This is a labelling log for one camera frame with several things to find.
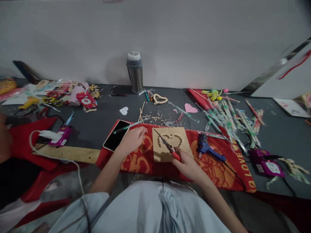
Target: light blue clothing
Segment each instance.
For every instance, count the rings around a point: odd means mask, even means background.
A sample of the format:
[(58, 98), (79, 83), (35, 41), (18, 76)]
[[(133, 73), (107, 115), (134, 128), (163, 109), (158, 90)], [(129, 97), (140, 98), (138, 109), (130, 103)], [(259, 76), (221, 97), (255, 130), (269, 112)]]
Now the light blue clothing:
[[(85, 195), (92, 232), (230, 232), (191, 189), (177, 183), (136, 181), (111, 203), (107, 193)], [(72, 203), (51, 233), (87, 232), (81, 200)]]

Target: pink paper heart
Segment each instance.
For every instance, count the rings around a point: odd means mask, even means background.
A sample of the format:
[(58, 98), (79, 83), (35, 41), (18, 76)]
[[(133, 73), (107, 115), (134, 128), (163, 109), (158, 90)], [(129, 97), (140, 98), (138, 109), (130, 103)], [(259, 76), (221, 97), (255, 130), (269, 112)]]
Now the pink paper heart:
[(190, 104), (185, 104), (185, 110), (187, 113), (197, 113), (198, 110), (192, 107)]

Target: table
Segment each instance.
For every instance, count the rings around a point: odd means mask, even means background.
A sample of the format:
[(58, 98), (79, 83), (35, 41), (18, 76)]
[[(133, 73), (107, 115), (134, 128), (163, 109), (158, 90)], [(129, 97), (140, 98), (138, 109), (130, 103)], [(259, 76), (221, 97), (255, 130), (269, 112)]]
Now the table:
[[(18, 80), (18, 83), (26, 83), (26, 80)], [(82, 107), (67, 106), (61, 108), (62, 113), (60, 116), (67, 120), (71, 115), (71, 110), (74, 110), (74, 116), (70, 123), (75, 128), (75, 131), (70, 136), (67, 146), (84, 147), (90, 149), (100, 150), (103, 142), (109, 134), (109, 131), (117, 119), (136, 122), (139, 117), (139, 108), (142, 107), (143, 102), (146, 101), (144, 94), (136, 95), (131, 92), (129, 86), (115, 86), (115, 85), (100, 85), (103, 88), (101, 92), (102, 98), (98, 98), (97, 111), (85, 113)], [(160, 87), (145, 87), (146, 90), (154, 89), (153, 93), (157, 93), (160, 96), (165, 96), (180, 108), (184, 108), (185, 103), (191, 104), (197, 108), (192, 96), (185, 89), (172, 89), (172, 88), (160, 88)], [(127, 94), (126, 97), (112, 96), (109, 94)], [(231, 98), (241, 101), (241, 103), (232, 102), (234, 108), (243, 109), (248, 117), (252, 117), (253, 114), (244, 101), (248, 98), (254, 108), (264, 109), (263, 120), (266, 125), (261, 126), (258, 139), (261, 141), (262, 149), (270, 151), (272, 154), (282, 155), (286, 158), (293, 159), (297, 165), (301, 165), (303, 168), (311, 171), (311, 157), (308, 152), (311, 151), (311, 143), (309, 140), (310, 126), (304, 122), (303, 118), (289, 116), (282, 108), (280, 108), (270, 98), (252, 98), (249, 94), (232, 94)], [(123, 116), (119, 110), (127, 106), (129, 108), (128, 114)], [(16, 106), (2, 106), (0, 111), (7, 115), (16, 111)], [(162, 119), (175, 121), (179, 117), (179, 113), (173, 112), (174, 107), (169, 104), (153, 105), (153, 103), (146, 103), (144, 105), (144, 111), (142, 116), (152, 115), (157, 116), (162, 114)], [(56, 111), (51, 110), (50, 115), (57, 114)], [(200, 123), (196, 123), (193, 120), (183, 116), (179, 122), (179, 126), (192, 130), (204, 130), (207, 119), (204, 114), (199, 110), (198, 113), (192, 114), (193, 117), (200, 120)], [(154, 124), (161, 124), (163, 122), (157, 121)], [(54, 125), (56, 131), (60, 127), (60, 121)], [(243, 135), (239, 131), (239, 137), (244, 144), (248, 142), (247, 135)], [(278, 179), (272, 185), (270, 190), (266, 188), (266, 182), (269, 178), (260, 176), (257, 174), (257, 169), (254, 168), (249, 159), (245, 158), (250, 173), (256, 184), (256, 188), (261, 192), (268, 192), (274, 194), (281, 194), (292, 196), (291, 191), (285, 185), (285, 183)], [(288, 184), (294, 189), (299, 198), (311, 199), (311, 185), (301, 183), (289, 175), (286, 176)]]

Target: stainless steel thermos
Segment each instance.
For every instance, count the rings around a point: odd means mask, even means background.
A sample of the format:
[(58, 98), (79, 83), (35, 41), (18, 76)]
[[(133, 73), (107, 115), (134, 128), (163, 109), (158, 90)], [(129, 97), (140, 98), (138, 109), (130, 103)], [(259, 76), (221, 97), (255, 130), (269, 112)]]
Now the stainless steel thermos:
[(131, 81), (132, 91), (139, 94), (144, 90), (143, 85), (143, 62), (139, 52), (131, 52), (127, 55), (127, 71)]

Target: plastic bag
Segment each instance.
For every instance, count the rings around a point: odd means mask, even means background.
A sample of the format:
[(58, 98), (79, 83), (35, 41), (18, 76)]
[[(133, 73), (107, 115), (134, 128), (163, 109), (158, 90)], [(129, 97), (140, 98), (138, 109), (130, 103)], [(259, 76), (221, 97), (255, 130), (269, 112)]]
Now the plastic bag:
[(17, 88), (14, 79), (5, 77), (0, 79), (0, 96)]

